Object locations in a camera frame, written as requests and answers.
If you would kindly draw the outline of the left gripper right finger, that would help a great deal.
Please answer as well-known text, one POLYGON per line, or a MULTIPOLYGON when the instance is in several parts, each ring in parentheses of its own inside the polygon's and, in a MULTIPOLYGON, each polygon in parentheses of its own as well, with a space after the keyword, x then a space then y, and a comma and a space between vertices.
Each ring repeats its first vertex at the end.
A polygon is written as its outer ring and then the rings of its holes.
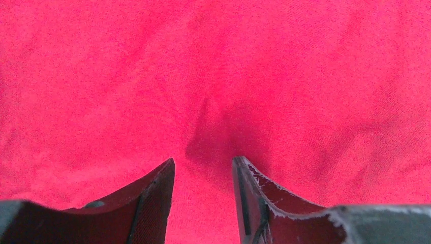
POLYGON ((232 161, 241 243, 430 243, 429 205, 313 204, 232 161))

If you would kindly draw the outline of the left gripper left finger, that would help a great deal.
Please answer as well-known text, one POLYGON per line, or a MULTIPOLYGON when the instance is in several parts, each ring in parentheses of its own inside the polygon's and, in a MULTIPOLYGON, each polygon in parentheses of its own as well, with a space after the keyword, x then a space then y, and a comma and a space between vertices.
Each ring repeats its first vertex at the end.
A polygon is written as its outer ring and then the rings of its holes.
POLYGON ((175 176, 168 159, 83 208, 1 201, 1 243, 164 243, 175 176))

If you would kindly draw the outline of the red cloth napkin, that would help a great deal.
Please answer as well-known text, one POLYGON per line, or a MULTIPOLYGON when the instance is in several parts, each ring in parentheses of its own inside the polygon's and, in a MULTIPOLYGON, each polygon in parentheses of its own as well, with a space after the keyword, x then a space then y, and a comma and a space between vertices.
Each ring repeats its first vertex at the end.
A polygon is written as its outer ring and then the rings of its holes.
POLYGON ((1 1, 1 198, 167 158, 167 243, 238 243, 232 158, 323 206, 430 203, 430 1, 1 1))

